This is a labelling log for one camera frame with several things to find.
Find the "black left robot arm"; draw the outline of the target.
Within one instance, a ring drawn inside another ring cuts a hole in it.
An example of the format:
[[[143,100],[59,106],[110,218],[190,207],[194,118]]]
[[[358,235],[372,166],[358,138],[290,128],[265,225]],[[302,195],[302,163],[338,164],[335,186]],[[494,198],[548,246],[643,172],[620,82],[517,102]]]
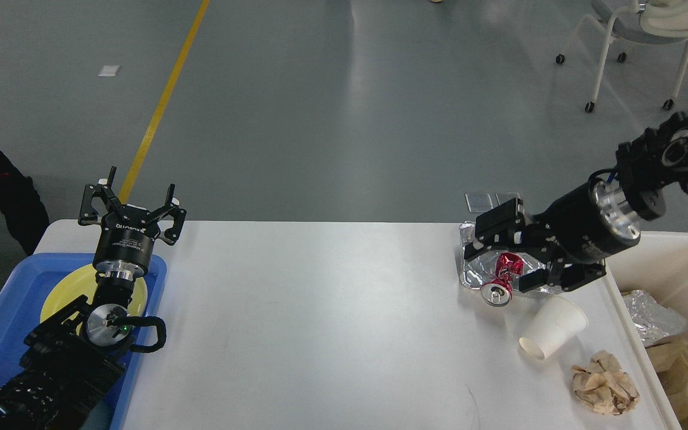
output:
[[[123,204],[112,190],[115,172],[85,185],[78,217],[79,225],[101,229],[92,263],[96,290],[79,294],[25,337],[22,371],[0,387],[0,429],[79,429],[125,373],[125,354],[165,345],[165,322],[133,316],[130,305],[155,241],[174,245],[186,210],[174,183],[159,208]]]

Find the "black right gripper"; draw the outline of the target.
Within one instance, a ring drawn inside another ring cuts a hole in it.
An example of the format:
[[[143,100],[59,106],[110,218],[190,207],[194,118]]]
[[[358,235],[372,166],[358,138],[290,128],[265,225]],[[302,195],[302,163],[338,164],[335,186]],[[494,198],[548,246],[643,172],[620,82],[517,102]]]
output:
[[[617,183],[590,179],[552,202],[532,217],[521,198],[479,215],[473,240],[464,245],[463,259],[473,260],[488,251],[526,253],[546,260],[551,242],[557,243],[573,264],[554,262],[518,280],[519,292],[548,287],[571,292],[606,275],[600,262],[640,242],[641,217],[634,212]]]

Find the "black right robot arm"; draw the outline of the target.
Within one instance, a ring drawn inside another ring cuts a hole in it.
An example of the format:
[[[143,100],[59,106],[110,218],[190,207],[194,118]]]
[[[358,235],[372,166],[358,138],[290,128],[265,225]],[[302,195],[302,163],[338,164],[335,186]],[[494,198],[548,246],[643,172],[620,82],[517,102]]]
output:
[[[521,198],[481,213],[464,262],[494,251],[528,255],[542,264],[518,278],[518,290],[576,290],[606,274],[604,260],[641,240],[642,220],[662,217],[661,190],[677,183],[688,194],[688,110],[619,145],[615,166],[589,175],[542,213],[529,215]]]

